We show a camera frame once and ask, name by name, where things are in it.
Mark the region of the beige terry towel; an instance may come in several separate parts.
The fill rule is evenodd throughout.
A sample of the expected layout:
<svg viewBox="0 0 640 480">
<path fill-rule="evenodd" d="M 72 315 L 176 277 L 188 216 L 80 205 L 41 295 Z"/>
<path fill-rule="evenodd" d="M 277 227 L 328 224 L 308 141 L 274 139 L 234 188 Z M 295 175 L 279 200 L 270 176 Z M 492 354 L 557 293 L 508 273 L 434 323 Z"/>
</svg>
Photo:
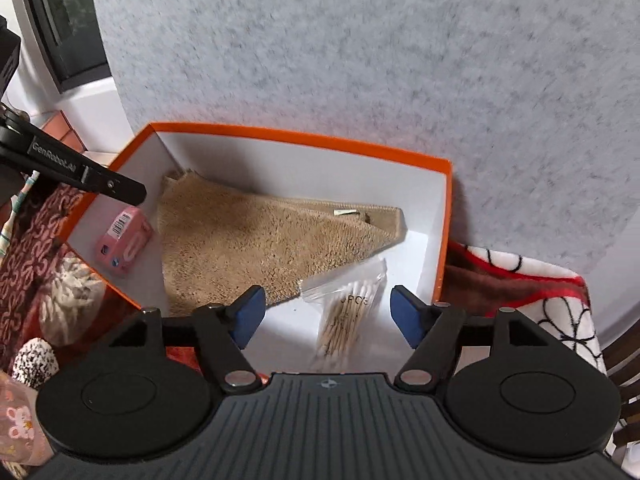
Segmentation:
<svg viewBox="0 0 640 480">
<path fill-rule="evenodd" d="M 397 207 L 247 193 L 193 171 L 165 174 L 157 205 L 169 312 L 231 304 L 250 286 L 266 303 L 298 296 L 299 282 L 402 242 Z"/>
</svg>

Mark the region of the bag of cotton swabs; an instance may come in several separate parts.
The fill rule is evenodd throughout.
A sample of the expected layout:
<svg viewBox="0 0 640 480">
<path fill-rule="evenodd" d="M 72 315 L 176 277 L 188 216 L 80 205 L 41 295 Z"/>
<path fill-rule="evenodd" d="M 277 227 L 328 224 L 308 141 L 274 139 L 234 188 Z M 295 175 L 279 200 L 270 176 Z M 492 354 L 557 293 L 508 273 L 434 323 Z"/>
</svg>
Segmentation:
<svg viewBox="0 0 640 480">
<path fill-rule="evenodd" d="M 386 260 L 374 257 L 299 282 L 300 298 L 321 312 L 314 372 L 347 370 L 361 329 L 378 308 L 386 274 Z"/>
</svg>

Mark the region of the pink wet wipes pack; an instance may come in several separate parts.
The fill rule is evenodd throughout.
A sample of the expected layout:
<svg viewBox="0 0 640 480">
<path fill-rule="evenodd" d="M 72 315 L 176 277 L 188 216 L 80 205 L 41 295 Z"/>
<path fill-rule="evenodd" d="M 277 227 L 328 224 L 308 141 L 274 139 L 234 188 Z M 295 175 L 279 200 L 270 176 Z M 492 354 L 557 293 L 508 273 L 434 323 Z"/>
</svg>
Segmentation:
<svg viewBox="0 0 640 480">
<path fill-rule="evenodd" d="M 128 206 L 96 243 L 96 260 L 101 268 L 124 276 L 134 267 L 152 236 L 152 226 L 143 211 Z"/>
</svg>

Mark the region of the copper storage boxes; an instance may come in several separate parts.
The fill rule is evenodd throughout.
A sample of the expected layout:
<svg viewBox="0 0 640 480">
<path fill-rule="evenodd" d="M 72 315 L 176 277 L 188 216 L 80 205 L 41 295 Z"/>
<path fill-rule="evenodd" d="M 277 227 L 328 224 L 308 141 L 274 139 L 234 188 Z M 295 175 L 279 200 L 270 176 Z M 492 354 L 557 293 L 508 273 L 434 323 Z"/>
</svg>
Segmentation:
<svg viewBox="0 0 640 480">
<path fill-rule="evenodd" d="M 81 141 L 76 130 L 70 125 L 62 110 L 32 116 L 30 122 L 47 133 L 48 136 L 52 136 L 53 139 L 62 142 L 75 152 L 85 153 L 87 151 L 84 142 Z"/>
</svg>

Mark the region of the striped paper tube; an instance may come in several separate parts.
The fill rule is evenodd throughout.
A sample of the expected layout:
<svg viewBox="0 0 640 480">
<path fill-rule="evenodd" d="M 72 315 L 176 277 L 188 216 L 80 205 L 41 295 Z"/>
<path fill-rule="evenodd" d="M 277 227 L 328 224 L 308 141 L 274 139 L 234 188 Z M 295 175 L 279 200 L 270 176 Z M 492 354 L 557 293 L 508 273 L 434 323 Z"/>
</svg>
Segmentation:
<svg viewBox="0 0 640 480">
<path fill-rule="evenodd" d="M 4 259 L 6 253 L 9 250 L 12 240 L 12 234 L 14 230 L 14 224 L 17 219 L 17 215 L 20 212 L 24 200 L 27 197 L 29 191 L 32 189 L 32 186 L 38 180 L 40 172 L 34 170 L 25 180 L 25 183 L 20 192 L 17 192 L 11 197 L 9 204 L 11 205 L 11 213 L 6 218 L 6 222 L 2 226 L 1 230 L 1 245 L 0 245 L 0 255 L 1 259 Z"/>
</svg>

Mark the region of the red patterned plush tablecloth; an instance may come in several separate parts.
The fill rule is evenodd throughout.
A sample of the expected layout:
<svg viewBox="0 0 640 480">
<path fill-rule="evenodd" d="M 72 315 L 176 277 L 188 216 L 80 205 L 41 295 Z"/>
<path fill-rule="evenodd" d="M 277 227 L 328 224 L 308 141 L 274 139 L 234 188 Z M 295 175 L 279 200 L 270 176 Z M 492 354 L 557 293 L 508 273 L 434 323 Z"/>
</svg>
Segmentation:
<svg viewBox="0 0 640 480">
<path fill-rule="evenodd" d="M 203 375 L 192 313 L 142 313 L 55 375 L 36 412 L 39 479 L 620 479 L 605 447 L 620 394 L 535 302 L 574 278 L 459 254 L 442 307 L 465 312 L 450 378 L 408 392 L 371 373 L 276 373 L 252 392 Z"/>
</svg>

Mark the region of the orange cardboard box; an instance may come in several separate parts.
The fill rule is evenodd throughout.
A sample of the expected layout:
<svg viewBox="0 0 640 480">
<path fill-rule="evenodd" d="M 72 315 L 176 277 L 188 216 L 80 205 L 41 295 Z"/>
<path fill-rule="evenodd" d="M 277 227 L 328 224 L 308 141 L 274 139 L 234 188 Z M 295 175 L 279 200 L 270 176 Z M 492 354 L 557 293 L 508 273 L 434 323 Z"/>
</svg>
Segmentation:
<svg viewBox="0 0 640 480">
<path fill-rule="evenodd" d="M 347 368 L 393 373 L 409 346 L 390 318 L 390 289 L 439 298 L 450 225 L 446 159 L 353 140 L 244 126 L 156 122 L 114 160 L 142 183 L 148 242 L 126 237 L 124 205 L 88 195 L 61 236 L 138 307 L 186 315 L 228 304 L 250 286 L 268 310 L 247 346 L 263 373 L 306 372 L 322 309 L 305 278 L 371 257 L 386 263 L 378 304 Z"/>
</svg>

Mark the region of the dark wooden chair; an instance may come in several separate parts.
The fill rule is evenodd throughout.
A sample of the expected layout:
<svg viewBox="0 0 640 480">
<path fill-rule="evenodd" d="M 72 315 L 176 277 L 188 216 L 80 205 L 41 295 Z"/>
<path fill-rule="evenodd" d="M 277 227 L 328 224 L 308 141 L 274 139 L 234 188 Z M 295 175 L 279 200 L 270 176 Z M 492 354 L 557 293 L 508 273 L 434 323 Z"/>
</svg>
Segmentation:
<svg viewBox="0 0 640 480">
<path fill-rule="evenodd" d="M 639 442 L 640 326 L 635 322 L 603 350 L 608 378 L 620 393 L 620 428 L 614 430 L 613 460 L 621 465 L 628 445 Z"/>
</svg>

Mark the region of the frosted drinking glass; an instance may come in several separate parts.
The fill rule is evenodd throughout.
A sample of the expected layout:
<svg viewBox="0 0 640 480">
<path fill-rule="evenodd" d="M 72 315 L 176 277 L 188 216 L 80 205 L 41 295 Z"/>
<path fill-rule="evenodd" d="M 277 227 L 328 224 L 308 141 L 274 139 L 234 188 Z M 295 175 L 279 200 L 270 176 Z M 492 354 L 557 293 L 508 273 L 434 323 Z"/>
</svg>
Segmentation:
<svg viewBox="0 0 640 480">
<path fill-rule="evenodd" d="M 52 457 L 36 400 L 36 390 L 1 373 L 1 463 L 39 467 Z"/>
</svg>

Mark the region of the dark window frame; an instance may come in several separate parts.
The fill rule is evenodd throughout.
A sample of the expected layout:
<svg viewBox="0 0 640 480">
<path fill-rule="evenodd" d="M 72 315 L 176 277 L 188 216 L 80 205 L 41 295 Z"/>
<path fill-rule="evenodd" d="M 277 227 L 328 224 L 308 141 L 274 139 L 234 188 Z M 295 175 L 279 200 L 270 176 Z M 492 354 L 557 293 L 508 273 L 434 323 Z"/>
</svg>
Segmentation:
<svg viewBox="0 0 640 480">
<path fill-rule="evenodd" d="M 58 91 L 111 76 L 93 0 L 25 0 Z"/>
</svg>

